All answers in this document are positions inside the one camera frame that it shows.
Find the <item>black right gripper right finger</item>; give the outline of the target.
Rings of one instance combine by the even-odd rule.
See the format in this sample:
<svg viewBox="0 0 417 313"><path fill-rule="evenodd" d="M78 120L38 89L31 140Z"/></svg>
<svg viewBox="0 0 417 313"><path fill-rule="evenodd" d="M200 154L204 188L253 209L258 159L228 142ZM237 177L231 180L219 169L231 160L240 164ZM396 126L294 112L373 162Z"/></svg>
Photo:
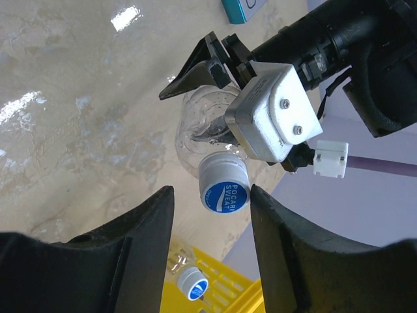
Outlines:
<svg viewBox="0 0 417 313"><path fill-rule="evenodd" d="M267 312L415 312L416 240L376 247L328 231L259 186L250 213Z"/></svg>

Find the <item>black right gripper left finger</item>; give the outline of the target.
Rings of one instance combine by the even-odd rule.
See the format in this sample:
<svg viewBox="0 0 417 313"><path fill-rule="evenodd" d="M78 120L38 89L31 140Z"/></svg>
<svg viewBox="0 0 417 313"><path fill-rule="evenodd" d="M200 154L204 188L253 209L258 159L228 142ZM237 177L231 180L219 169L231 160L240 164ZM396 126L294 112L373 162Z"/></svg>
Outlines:
<svg viewBox="0 0 417 313"><path fill-rule="evenodd" d="M67 243L1 234L2 312L158 312L175 207L164 186Z"/></svg>

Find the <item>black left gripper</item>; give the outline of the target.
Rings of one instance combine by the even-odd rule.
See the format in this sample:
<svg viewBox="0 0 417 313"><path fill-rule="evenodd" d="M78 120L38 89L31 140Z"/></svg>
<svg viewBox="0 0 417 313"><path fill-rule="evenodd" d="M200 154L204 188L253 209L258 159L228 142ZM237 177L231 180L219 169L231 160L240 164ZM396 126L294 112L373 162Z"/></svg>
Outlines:
<svg viewBox="0 0 417 313"><path fill-rule="evenodd" d="M250 63L253 55L236 34L225 37L222 44L214 32L202 38L176 78L160 92L159 99L176 97L204 85L223 89L231 82L225 64L243 90L256 77Z"/></svg>

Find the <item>clear plastic bottle small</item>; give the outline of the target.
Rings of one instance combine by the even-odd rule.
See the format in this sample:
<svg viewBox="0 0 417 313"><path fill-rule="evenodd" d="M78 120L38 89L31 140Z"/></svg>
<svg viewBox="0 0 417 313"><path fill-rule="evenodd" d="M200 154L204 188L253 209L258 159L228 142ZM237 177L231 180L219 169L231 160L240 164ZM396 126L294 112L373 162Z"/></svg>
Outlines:
<svg viewBox="0 0 417 313"><path fill-rule="evenodd" d="M175 149L184 169L195 178L201 161L212 153L233 153L248 160L225 122L225 111L239 93L240 88L230 83L223 89L203 85L185 94Z"/></svg>

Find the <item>blue white cap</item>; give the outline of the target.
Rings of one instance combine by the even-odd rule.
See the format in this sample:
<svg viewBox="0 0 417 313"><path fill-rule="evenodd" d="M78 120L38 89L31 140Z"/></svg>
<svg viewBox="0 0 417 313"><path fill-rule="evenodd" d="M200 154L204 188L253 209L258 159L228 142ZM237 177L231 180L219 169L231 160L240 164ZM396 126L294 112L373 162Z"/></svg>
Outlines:
<svg viewBox="0 0 417 313"><path fill-rule="evenodd" d="M205 157L198 167L198 181L201 202L213 213L236 213L250 200L246 163L233 153L216 152Z"/></svg>
<svg viewBox="0 0 417 313"><path fill-rule="evenodd" d="M187 300L196 301L207 291L209 282L196 266L188 266L178 276L176 286Z"/></svg>

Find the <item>clear plastic bottle large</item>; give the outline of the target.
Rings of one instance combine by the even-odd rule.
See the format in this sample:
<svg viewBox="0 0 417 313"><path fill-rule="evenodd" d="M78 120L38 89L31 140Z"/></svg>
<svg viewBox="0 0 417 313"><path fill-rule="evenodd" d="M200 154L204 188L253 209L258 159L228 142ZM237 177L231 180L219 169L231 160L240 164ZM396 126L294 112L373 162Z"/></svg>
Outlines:
<svg viewBox="0 0 417 313"><path fill-rule="evenodd" d="M179 276L194 265L195 254L193 250L170 250L167 257L165 279L172 284L176 284Z"/></svg>

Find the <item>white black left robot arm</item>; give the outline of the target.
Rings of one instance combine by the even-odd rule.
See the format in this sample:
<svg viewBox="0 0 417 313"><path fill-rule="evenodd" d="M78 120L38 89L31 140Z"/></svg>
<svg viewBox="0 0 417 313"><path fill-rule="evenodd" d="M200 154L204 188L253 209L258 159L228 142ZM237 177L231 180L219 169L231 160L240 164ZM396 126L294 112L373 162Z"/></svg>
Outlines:
<svg viewBox="0 0 417 313"><path fill-rule="evenodd" d="M374 137L416 122L415 1L326 1L254 50L209 33L159 97L244 87L255 62L293 65L307 91L333 78Z"/></svg>

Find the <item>blue silver flat box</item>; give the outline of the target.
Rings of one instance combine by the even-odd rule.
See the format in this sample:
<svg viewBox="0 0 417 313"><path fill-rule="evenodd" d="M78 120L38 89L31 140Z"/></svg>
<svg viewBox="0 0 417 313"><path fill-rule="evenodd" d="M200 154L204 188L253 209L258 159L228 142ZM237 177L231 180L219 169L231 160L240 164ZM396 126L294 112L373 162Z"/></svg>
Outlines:
<svg viewBox="0 0 417 313"><path fill-rule="evenodd" d="M221 0L229 22L234 25L247 23L267 0Z"/></svg>

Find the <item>yellow plastic shopping basket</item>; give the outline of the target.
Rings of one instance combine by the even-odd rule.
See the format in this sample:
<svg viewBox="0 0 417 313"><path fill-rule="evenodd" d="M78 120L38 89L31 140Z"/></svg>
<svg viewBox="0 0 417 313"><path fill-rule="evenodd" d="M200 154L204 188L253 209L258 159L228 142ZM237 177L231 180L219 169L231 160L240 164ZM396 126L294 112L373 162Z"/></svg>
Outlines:
<svg viewBox="0 0 417 313"><path fill-rule="evenodd" d="M264 312L261 281L255 282L208 254L172 236L169 251L193 250L195 265L208 279L204 295L189 301L176 284L164 281L160 312Z"/></svg>

